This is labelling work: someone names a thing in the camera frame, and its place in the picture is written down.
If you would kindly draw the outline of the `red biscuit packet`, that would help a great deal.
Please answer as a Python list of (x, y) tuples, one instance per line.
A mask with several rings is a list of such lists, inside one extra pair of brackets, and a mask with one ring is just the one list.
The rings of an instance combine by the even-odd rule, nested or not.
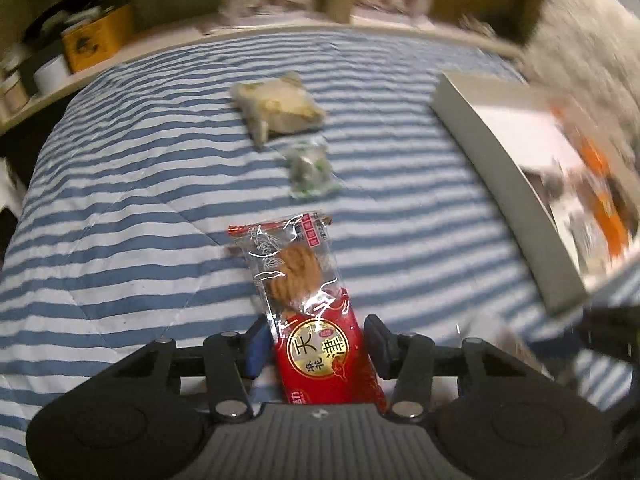
[(229, 226), (259, 292), (291, 404), (386, 409), (362, 330), (318, 211)]

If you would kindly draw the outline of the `small green candy packet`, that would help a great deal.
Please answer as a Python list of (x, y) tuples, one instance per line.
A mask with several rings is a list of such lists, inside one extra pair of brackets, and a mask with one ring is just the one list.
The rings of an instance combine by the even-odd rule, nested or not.
[(326, 141), (318, 138), (297, 142), (283, 152), (291, 195), (296, 200), (327, 196), (341, 188), (329, 160)]

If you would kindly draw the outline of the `orange snack bag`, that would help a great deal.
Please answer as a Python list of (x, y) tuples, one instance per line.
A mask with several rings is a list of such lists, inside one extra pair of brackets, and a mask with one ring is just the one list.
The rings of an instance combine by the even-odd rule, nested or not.
[(629, 245), (630, 232), (615, 205), (612, 192), (614, 178), (608, 158), (598, 144), (578, 127), (577, 122), (570, 119), (566, 110), (552, 105), (551, 113), (586, 167), (582, 195), (606, 240), (608, 256), (620, 257)]

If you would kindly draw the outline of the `cream yellow pastry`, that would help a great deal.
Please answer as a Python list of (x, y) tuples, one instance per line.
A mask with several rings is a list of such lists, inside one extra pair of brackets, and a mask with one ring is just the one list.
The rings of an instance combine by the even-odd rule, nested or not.
[(267, 144), (271, 133), (286, 136), (316, 130), (326, 119), (326, 112), (295, 72), (276, 78), (236, 82), (232, 84), (230, 94), (258, 150)]

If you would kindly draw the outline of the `blue white striped blanket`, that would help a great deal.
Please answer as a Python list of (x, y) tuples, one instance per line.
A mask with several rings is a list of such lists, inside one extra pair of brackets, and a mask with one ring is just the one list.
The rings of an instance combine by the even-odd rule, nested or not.
[(344, 188), (316, 203), (359, 316), (442, 341), (471, 313), (522, 334), (561, 328), (516, 241), (430, 111), (446, 68), (515, 78), (498, 56), (435, 40), (284, 32), (183, 47), (108, 70), (43, 145), (1, 271), (6, 479), (497, 477), (480, 413), (404, 424), (371, 404), (281, 402), (272, 367), (242, 422), (205, 396), (238, 391), (226, 333), (257, 318), (232, 224), (296, 216), (273, 151), (234, 110), (236, 82), (296, 70), (328, 109)]

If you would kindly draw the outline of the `white cardboard tray box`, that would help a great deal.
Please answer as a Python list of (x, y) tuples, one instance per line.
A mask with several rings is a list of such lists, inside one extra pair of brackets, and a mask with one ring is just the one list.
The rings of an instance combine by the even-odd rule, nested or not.
[[(630, 232), (617, 258), (582, 195), (586, 167), (551, 113), (561, 107), (608, 158)], [(446, 72), (431, 108), (497, 203), (550, 313), (586, 301), (639, 263), (639, 177), (567, 94), (495, 76)]]

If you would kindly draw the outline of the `white cup on shelf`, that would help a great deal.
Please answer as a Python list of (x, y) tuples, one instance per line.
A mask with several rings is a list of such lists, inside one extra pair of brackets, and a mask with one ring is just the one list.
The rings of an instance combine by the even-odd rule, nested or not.
[(62, 54), (42, 64), (34, 73), (34, 81), (40, 96), (60, 90), (66, 85), (68, 78), (70, 78), (70, 69)]

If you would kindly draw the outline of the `yellow cardboard box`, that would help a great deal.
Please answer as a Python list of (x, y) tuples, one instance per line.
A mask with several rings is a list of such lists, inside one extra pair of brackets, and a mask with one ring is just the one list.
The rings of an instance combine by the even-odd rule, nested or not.
[(70, 69), (79, 73), (112, 58), (134, 38), (134, 8), (130, 3), (103, 18), (81, 25), (62, 36)]

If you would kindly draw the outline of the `fluffy white pillow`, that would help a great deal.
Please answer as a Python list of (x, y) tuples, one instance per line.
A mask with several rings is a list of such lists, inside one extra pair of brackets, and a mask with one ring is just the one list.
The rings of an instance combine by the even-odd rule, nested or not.
[(618, 0), (544, 0), (518, 69), (574, 96), (639, 165), (639, 19)]

